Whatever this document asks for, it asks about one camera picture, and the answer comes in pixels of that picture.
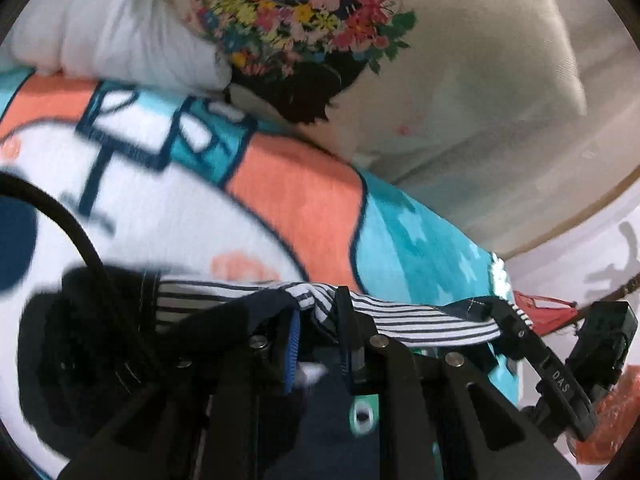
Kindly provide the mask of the grey plush pillow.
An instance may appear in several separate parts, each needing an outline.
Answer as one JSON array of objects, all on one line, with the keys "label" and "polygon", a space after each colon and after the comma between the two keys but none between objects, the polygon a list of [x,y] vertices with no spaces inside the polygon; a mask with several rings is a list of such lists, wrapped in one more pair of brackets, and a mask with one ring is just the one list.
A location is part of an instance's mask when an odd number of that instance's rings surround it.
[{"label": "grey plush pillow", "polygon": [[1,66],[205,94],[232,70],[166,0],[10,0],[1,10]]}]

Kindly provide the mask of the teal cartoon blanket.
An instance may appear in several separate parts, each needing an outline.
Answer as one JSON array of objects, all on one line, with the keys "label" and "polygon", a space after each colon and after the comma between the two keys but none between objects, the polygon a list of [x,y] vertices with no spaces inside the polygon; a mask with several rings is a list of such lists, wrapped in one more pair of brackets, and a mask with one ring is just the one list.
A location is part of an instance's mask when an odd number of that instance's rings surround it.
[{"label": "teal cartoon blanket", "polygon": [[218,102],[116,81],[1,76],[1,168],[58,200],[109,263],[160,280],[346,285],[409,347],[487,347],[442,310],[502,261],[393,186]]}]

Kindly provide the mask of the beige floral cushion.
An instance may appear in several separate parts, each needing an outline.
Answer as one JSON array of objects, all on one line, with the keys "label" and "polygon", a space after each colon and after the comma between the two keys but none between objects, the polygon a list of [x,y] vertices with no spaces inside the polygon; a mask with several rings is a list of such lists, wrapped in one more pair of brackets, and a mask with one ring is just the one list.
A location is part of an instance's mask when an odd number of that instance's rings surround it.
[{"label": "beige floral cushion", "polygon": [[555,0],[167,0],[229,101],[347,159],[445,151],[586,96]]}]

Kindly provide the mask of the red bag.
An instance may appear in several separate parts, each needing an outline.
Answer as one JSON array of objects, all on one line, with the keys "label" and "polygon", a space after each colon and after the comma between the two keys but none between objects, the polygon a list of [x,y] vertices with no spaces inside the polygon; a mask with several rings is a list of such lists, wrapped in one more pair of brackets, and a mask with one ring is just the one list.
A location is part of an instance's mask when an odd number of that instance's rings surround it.
[{"label": "red bag", "polygon": [[553,333],[567,322],[572,322],[578,311],[575,301],[527,295],[517,290],[514,290],[513,297],[515,304],[533,322],[533,331],[541,337]]}]

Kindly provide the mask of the navy striped pants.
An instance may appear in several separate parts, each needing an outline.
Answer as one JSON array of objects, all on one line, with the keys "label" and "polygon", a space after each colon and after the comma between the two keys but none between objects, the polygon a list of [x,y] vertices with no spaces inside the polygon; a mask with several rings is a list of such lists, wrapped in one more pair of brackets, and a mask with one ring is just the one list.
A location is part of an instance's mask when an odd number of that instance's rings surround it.
[{"label": "navy striped pants", "polygon": [[140,389],[160,336],[202,314],[204,332],[224,332],[221,308],[248,300],[257,325],[287,304],[315,332],[336,338],[333,285],[171,278],[110,266],[102,287],[87,268],[69,270],[61,287],[32,295],[17,336],[18,400],[24,419],[50,448],[70,456]]}]

